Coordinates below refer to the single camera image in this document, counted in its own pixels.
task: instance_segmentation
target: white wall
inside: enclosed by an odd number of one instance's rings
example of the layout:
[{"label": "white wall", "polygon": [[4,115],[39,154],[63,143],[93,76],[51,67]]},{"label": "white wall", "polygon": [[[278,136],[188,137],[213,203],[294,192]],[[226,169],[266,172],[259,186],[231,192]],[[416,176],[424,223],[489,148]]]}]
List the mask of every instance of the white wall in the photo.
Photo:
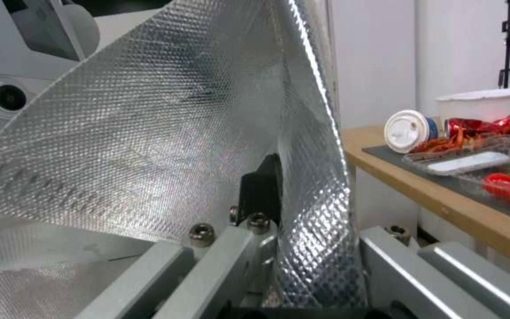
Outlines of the white wall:
[{"label": "white wall", "polygon": [[[415,108],[413,0],[330,0],[342,128],[382,125]],[[358,227],[400,224],[416,234],[417,204],[362,170]]]},{"label": "white wall", "polygon": [[[437,115],[435,98],[498,87],[504,64],[504,0],[417,0],[417,109]],[[419,224],[442,241],[460,241],[510,272],[510,261],[435,214]]]}]

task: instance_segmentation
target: circular port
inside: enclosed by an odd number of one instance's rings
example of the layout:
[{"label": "circular port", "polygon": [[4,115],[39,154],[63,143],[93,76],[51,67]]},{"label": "circular port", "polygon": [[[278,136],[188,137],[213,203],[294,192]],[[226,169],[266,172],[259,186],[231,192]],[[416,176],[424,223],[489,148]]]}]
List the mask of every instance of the circular port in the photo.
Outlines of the circular port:
[{"label": "circular port", "polygon": [[0,86],[0,107],[6,111],[19,111],[27,103],[23,91],[15,85]]}]

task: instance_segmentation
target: white plastic lid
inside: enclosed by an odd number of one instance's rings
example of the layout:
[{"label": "white plastic lid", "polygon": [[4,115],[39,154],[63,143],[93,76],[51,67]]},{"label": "white plastic lid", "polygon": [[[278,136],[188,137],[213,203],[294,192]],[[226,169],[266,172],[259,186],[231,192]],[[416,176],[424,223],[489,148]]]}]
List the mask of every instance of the white plastic lid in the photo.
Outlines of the white plastic lid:
[{"label": "white plastic lid", "polygon": [[395,113],[385,123],[385,142],[397,153],[409,153],[429,136],[429,124],[424,115],[413,109]]}]

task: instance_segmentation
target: dark gray mat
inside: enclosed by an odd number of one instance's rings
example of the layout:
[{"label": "dark gray mat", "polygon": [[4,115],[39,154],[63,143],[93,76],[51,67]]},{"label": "dark gray mat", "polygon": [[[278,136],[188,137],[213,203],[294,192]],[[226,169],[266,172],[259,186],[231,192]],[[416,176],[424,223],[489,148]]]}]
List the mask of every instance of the dark gray mat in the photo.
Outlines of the dark gray mat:
[{"label": "dark gray mat", "polygon": [[466,196],[467,198],[471,198],[477,202],[481,202],[484,205],[495,208],[496,210],[499,210],[500,212],[503,212],[510,216],[510,205],[509,204],[500,202],[498,200],[495,200],[494,198],[490,198],[487,196],[481,196],[481,195],[477,195],[477,194],[468,192],[467,190],[464,190],[462,188],[462,186],[460,184],[460,180],[457,178],[453,178],[451,176],[429,175],[429,174],[426,174],[425,172],[415,169],[414,167],[411,167],[402,161],[402,157],[403,157],[402,154],[398,154],[398,153],[395,153],[394,151],[391,151],[391,149],[389,147],[387,147],[386,145],[383,145],[380,147],[364,148],[363,152],[366,152],[367,154],[370,154],[377,158],[380,158],[385,162],[389,162],[389,163],[391,163],[395,166],[398,166],[402,169],[405,169],[409,172],[417,174],[418,176],[421,176],[427,180],[431,180],[434,183],[444,186],[444,187],[446,187],[454,192],[457,192],[459,194],[462,194],[463,196]]}]

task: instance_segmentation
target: black stand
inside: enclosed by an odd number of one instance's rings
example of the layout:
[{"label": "black stand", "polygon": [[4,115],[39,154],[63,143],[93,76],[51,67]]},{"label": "black stand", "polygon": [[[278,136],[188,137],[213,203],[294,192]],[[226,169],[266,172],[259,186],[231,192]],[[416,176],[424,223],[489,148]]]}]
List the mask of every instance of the black stand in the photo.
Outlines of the black stand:
[{"label": "black stand", "polygon": [[508,6],[507,19],[502,23],[501,30],[506,33],[505,38],[505,68],[499,72],[499,87],[504,89],[509,87],[510,83],[510,0],[506,0]]}]

